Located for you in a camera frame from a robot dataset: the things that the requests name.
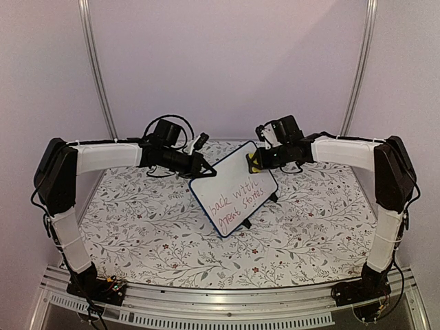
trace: table surface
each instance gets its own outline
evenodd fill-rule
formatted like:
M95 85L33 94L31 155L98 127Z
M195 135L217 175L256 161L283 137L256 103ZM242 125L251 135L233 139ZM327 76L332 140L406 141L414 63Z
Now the table surface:
M201 152L212 164L242 143L211 141ZM110 169L80 231L100 275L134 283L236 289L359 276L376 219L353 171L326 163L303 168L297 175L272 171L278 202L265 203L249 230L239 228L226 239L187 179L153 179L147 168Z

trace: white wall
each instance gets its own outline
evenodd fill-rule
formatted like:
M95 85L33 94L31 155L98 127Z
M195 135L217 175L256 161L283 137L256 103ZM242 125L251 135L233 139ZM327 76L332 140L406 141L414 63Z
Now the white wall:
M410 231L399 256L412 266L433 329L440 329L439 13L440 1L379 1L350 132L377 138L400 135L406 144L422 198L411 206ZM362 181L368 180L362 173Z
M340 130L367 1L91 1L118 134L186 116L196 132L254 138L294 114L305 133Z
M23 330L44 269L58 260L29 202L34 171L52 137L108 137L77 0L1 2L0 115L0 328ZM81 180L79 204L95 179Z

